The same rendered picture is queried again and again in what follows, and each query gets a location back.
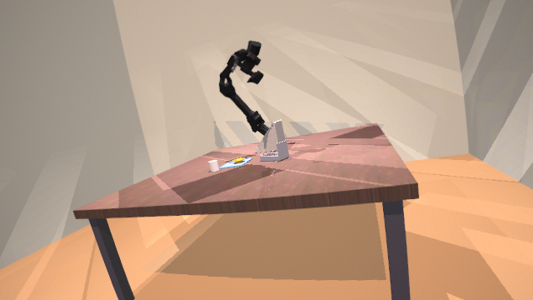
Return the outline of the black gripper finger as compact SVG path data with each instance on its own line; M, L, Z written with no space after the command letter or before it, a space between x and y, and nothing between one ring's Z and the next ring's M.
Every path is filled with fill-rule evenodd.
M254 72L253 75L248 79L247 83L255 83L259 76L259 73Z
M232 63L230 64L230 68L232 69L232 72L235 71L238 63L239 63L239 60L236 58L233 58Z

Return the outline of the light blue flat mat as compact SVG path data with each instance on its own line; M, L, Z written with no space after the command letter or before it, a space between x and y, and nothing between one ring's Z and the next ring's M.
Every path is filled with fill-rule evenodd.
M253 158L246 158L245 160L243 160L242 162L240 163L235 163L233 161L230 161L228 162L227 164L219 167L219 169L223 169L223 168L234 168L234 167L241 167L243 166L244 164L248 163L249 161L251 161Z

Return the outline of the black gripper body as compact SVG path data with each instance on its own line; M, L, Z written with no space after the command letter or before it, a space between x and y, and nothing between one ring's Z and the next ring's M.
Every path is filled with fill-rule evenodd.
M231 55L230 59L229 59L228 62L227 62L227 65L228 65L228 66L230 66L230 64L232 63L233 58L236 58L236 59L238 59L238 60L240 59L236 54L233 53L233 54ZM240 67L240 70L243 71L246 75L248 74L248 75L252 76L253 73L254 73L254 72L252 71L252 66L249 65L247 62L242 63L242 62L239 61L239 63L237 64L237 66ZM263 73L260 72L260 71L258 71L258 70L257 70L257 73L259 73L260 76L259 76L259 78L256 80L255 84L258 84L258 83L262 80L262 78L263 78L263 76L264 76Z

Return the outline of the white cylinder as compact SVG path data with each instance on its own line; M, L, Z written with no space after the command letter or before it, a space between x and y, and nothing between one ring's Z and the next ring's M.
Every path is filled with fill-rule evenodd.
M210 166L211 173L216 172L216 171L219 170L219 167L218 167L218 164L217 164L217 160L210 161L209 162L209 166Z

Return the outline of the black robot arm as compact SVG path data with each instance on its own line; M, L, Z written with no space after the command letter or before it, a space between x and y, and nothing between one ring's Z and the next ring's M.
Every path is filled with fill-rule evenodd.
M248 49L241 49L234 54L236 54L240 59L239 61L244 63L248 63L249 65L254 68L254 66L258 66L261 59L259 59L257 56L259 55L261 49L261 44L256 41L250 40L248 43ZM244 60L244 61L243 61ZM246 115L248 123L251 125L252 131L256 132L258 131L263 136L267 133L269 127L264 124L264 120L261 116L261 114L258 111L252 111L245 102L237 96L235 92L235 88L232 86L232 79L230 77L230 73L232 72L232 69L230 66L227 65L227 67L223 70L223 72L220 74L220 82L219 82L219 88L222 95L224 95L225 98L231 99L238 107L239 109ZM227 82L225 83L227 79ZM259 125L258 125L259 124ZM258 125L258 126L257 126Z

